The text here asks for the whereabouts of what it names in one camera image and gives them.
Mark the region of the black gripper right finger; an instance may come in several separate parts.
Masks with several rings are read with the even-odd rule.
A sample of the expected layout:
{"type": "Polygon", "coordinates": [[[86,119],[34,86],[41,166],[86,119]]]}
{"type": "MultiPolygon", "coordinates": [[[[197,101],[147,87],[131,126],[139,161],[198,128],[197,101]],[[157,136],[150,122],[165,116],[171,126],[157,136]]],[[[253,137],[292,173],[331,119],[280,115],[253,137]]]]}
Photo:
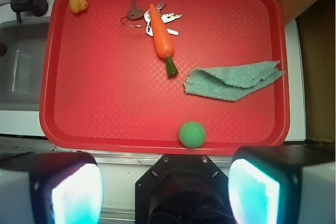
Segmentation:
{"type": "Polygon", "coordinates": [[[335,146],[245,146],[228,194],[237,223],[335,223],[335,146]]]}

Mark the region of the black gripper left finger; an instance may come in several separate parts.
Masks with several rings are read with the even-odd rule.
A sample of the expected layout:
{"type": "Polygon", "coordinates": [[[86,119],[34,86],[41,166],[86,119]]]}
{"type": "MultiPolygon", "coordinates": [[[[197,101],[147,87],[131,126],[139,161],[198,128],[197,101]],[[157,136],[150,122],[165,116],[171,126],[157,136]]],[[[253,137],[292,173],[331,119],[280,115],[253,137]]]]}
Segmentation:
{"type": "Polygon", "coordinates": [[[103,175],[78,153],[1,153],[1,223],[98,223],[103,175]]]}

